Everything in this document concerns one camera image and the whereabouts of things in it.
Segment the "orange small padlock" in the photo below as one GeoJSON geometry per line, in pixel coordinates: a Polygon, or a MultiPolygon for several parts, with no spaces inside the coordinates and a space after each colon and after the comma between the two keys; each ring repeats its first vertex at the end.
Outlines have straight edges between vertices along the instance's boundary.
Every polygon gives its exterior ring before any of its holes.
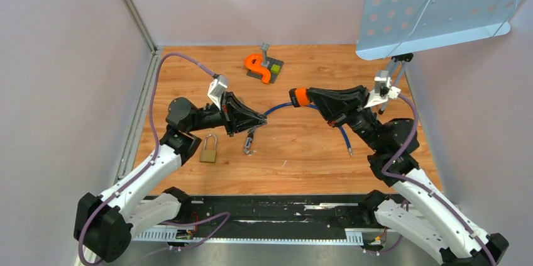
{"type": "Polygon", "coordinates": [[[288,94],[290,102],[295,108],[300,108],[311,103],[311,100],[307,95],[307,91],[308,89],[306,88],[293,88],[289,90],[288,94]]]}

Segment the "small brass padlock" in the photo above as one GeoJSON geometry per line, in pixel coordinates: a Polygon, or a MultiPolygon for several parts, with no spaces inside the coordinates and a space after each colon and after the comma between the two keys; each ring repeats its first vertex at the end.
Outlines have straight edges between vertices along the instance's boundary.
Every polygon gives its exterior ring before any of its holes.
{"type": "Polygon", "coordinates": [[[199,157],[200,163],[215,163],[217,157],[217,136],[208,134],[199,157]]]}

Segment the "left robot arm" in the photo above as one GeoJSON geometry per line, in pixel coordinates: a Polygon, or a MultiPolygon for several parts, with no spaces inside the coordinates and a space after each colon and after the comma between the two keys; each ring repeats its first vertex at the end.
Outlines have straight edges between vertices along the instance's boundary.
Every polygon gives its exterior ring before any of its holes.
{"type": "Polygon", "coordinates": [[[183,166],[196,152],[201,139],[193,131],[222,126],[227,135],[248,131],[267,123],[267,117],[245,106],[233,92],[224,92],[220,104],[198,108],[185,97],[174,99],[165,119],[167,127],[155,139],[155,149],[125,178],[99,195],[88,192],[80,198],[74,238],[79,242],[80,262],[88,249],[101,262],[113,262],[128,248],[132,238],[166,220],[187,223],[192,217],[191,198],[171,187],[156,199],[142,200],[166,176],[183,166]]]}

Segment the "blue cable lock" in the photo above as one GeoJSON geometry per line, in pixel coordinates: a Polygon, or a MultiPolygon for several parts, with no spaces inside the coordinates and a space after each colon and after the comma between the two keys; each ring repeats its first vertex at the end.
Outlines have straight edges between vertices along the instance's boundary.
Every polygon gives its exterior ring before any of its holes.
{"type": "MultiPolygon", "coordinates": [[[[267,111],[265,111],[264,115],[268,116],[269,114],[273,113],[276,110],[279,110],[279,109],[282,109],[282,108],[286,108],[286,107],[289,107],[289,106],[292,106],[292,103],[278,104],[278,105],[268,109],[267,111]]],[[[353,149],[352,149],[352,146],[351,146],[351,142],[350,142],[350,140],[348,138],[347,132],[345,131],[345,129],[342,126],[340,126],[338,129],[339,129],[339,131],[341,132],[341,134],[342,134],[342,136],[344,138],[344,142],[346,144],[346,148],[347,148],[347,151],[348,151],[349,155],[351,157],[353,157],[354,153],[353,153],[353,149]]],[[[247,137],[246,137],[244,145],[243,145],[243,153],[244,153],[244,150],[246,150],[246,149],[252,150],[251,146],[252,146],[252,143],[253,143],[253,140],[254,140],[254,136],[255,136],[255,131],[256,130],[257,130],[257,128],[252,128],[252,129],[250,129],[248,131],[247,137]]]]}

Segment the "cable lock silver keys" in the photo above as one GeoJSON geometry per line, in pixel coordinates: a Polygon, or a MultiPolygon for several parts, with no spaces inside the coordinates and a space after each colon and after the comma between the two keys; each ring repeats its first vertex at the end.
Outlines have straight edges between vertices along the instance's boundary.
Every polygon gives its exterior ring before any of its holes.
{"type": "Polygon", "coordinates": [[[250,150],[250,149],[244,150],[244,153],[247,154],[248,156],[252,156],[255,152],[256,150],[250,150]]]}

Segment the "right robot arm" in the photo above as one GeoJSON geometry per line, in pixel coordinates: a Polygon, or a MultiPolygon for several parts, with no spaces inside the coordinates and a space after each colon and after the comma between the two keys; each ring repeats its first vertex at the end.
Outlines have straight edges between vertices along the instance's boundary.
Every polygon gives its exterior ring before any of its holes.
{"type": "Polygon", "coordinates": [[[345,90],[310,87],[293,90],[295,105],[313,104],[329,126],[349,126],[371,149],[368,156],[375,177],[413,204],[418,216],[388,196],[371,192],[359,209],[366,226],[397,231],[440,265],[497,265],[508,249],[499,233],[490,234],[468,219],[431,182],[412,152],[419,146],[418,117],[378,120],[373,106],[401,97],[399,88],[358,86],[345,90]]]}

